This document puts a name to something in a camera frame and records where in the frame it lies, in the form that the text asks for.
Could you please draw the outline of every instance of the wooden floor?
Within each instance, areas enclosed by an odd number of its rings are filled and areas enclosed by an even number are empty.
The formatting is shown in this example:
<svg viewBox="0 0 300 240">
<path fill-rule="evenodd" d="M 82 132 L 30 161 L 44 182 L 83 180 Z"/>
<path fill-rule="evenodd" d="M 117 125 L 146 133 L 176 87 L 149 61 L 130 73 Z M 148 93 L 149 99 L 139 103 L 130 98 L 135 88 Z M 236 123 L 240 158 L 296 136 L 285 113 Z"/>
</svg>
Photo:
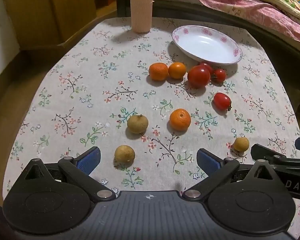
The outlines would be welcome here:
<svg viewBox="0 0 300 240">
<path fill-rule="evenodd" d="M 109 6 L 108 10 L 113 11 L 113 8 Z M 106 12 L 106 10 L 105 12 L 101 10 L 98 13 L 106 14 Z M 3 202 L 3 176 L 15 137 L 42 79 L 57 61 L 58 59 L 39 64 L 29 59 L 24 63 L 24 71 L 9 85 L 2 88 L 0 97 L 0 205 Z M 297 119 L 300 126 L 300 107 Z"/>
</svg>

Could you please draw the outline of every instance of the red object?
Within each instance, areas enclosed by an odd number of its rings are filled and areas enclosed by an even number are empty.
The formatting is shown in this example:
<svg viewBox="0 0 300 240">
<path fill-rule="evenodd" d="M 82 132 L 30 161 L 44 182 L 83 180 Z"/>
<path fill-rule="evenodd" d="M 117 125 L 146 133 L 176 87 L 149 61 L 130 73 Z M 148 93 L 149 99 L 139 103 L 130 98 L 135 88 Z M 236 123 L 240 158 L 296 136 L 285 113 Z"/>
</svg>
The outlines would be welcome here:
<svg viewBox="0 0 300 240">
<path fill-rule="evenodd" d="M 193 88 L 201 88 L 209 84 L 210 72 L 202 65 L 194 66 L 188 72 L 188 82 Z"/>
<path fill-rule="evenodd" d="M 210 65 L 208 65 L 207 63 L 201 62 L 201 63 L 199 64 L 199 66 L 204 66 L 204 67 L 206 67 L 206 68 L 208 69 L 209 73 L 210 73 L 210 76 L 213 75 L 213 68 L 212 68 Z"/>
<path fill-rule="evenodd" d="M 223 81 L 226 80 L 227 74 L 223 69 L 219 68 L 213 72 L 213 75 L 211 76 L 211 78 L 213 79 L 213 81 L 215 81 L 217 83 L 222 83 Z"/>
<path fill-rule="evenodd" d="M 213 103 L 221 111 L 231 110 L 231 99 L 224 93 L 216 93 L 213 97 Z"/>
</svg>

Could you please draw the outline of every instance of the bed frame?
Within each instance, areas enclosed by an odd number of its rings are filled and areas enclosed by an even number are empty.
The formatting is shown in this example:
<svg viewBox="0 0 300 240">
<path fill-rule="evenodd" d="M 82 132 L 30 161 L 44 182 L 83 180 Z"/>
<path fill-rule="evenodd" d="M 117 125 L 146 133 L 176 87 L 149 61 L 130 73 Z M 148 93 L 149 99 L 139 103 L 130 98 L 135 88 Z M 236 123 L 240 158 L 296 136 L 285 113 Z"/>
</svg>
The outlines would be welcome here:
<svg viewBox="0 0 300 240">
<path fill-rule="evenodd" d="M 118 17 L 130 17 L 130 0 L 117 0 Z M 283 84 L 300 90 L 300 51 L 274 34 L 236 16 L 206 6 L 154 0 L 153 17 L 167 17 L 231 25 L 246 29 L 266 51 Z"/>
</svg>

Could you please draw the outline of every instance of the pink fabric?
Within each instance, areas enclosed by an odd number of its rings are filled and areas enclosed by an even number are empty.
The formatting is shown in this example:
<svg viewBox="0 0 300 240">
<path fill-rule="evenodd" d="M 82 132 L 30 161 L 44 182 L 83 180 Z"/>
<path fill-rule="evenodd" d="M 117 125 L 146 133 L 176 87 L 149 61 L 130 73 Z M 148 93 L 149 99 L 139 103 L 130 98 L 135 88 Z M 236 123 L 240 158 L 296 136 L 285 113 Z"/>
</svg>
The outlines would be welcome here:
<svg viewBox="0 0 300 240">
<path fill-rule="evenodd" d="M 203 5 L 271 28 L 300 42 L 300 24 L 260 0 L 199 0 Z"/>
</svg>

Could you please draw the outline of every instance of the wooden cabinet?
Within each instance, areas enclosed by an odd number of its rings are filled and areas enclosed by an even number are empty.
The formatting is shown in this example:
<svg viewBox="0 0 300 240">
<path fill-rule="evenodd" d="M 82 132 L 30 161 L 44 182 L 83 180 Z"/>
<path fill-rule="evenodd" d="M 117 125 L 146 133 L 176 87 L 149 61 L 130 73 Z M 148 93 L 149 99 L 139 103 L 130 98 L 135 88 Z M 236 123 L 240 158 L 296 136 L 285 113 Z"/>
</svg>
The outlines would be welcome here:
<svg viewBox="0 0 300 240">
<path fill-rule="evenodd" d="M 94 0 L 4 0 L 21 49 L 64 44 L 96 18 Z"/>
</svg>

